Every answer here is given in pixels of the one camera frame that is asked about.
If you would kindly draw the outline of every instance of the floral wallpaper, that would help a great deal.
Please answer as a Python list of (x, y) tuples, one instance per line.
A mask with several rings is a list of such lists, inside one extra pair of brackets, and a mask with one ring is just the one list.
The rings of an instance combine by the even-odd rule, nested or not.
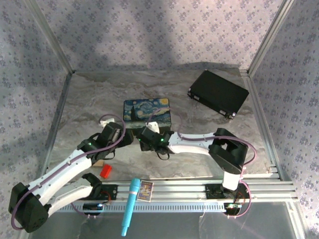
[(282, 0), (37, 2), (74, 70), (107, 71), (247, 69)]
[(319, 2), (296, 0), (253, 80), (282, 167), (319, 236)]
[(12, 187), (34, 180), (46, 155), (66, 73), (23, 1), (0, 2), (0, 238), (12, 238)]

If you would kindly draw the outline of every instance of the black box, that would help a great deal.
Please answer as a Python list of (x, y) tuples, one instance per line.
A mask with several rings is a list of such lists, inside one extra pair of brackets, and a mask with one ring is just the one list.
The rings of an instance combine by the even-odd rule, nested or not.
[(188, 96), (226, 118), (233, 119), (249, 92), (205, 70), (188, 90)]
[[(158, 99), (140, 99), (124, 101), (123, 120), (126, 128), (130, 128), (134, 135), (137, 135), (145, 126), (150, 115), (159, 108), (169, 107), (167, 98)], [(156, 113), (151, 121), (156, 121), (159, 124), (159, 131), (170, 131), (171, 119), (170, 110), (162, 110)]]

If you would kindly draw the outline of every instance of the starry night painting print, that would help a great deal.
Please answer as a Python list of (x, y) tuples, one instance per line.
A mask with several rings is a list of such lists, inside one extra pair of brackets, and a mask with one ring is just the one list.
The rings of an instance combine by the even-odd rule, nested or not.
[[(167, 98), (160, 99), (144, 99), (144, 100), (127, 100), (124, 101), (123, 119), (127, 128), (142, 128), (151, 114), (163, 107), (169, 107)], [(170, 112), (168, 109), (163, 109), (157, 112), (153, 118), (159, 124), (159, 127), (171, 126)]]

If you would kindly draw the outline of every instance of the blue pen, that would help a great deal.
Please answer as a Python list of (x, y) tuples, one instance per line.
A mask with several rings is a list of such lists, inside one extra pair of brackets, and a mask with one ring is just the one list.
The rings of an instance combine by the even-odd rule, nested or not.
[(124, 217), (122, 221), (122, 236), (126, 236), (126, 232), (128, 231), (128, 228), (131, 223), (132, 213), (134, 209), (134, 204), (136, 200), (136, 196), (140, 189), (141, 181), (138, 178), (133, 178), (130, 184), (130, 192), (129, 192), (129, 198), (126, 203)]

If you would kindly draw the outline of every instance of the marble surface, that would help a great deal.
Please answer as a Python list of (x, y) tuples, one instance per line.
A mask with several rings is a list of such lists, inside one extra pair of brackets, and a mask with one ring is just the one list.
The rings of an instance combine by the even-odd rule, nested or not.
[[(215, 74), (244, 87), (238, 69), (211, 70)], [(258, 158), (247, 166), (245, 173), (266, 173), (270, 162), (258, 131), (252, 111), (250, 96), (233, 120), (191, 100), (187, 90), (202, 71), (140, 71), (140, 72), (91, 72), (74, 74), (58, 128), (49, 168), (64, 160), (76, 146), (90, 135), (101, 132), (98, 119), (106, 113), (123, 115), (123, 102), (128, 99), (169, 98), (172, 130), (179, 125), (179, 112), (183, 117), (183, 133), (215, 132), (223, 127), (237, 137), (251, 142), (258, 151)], [(252, 157), (248, 151), (247, 160)], [(223, 171), (206, 155), (181, 153), (170, 160), (160, 160), (154, 152), (141, 152), (138, 141), (116, 150), (108, 180), (131, 180), (132, 177), (221, 177)], [(101, 167), (91, 167), (86, 172), (97, 176)]]

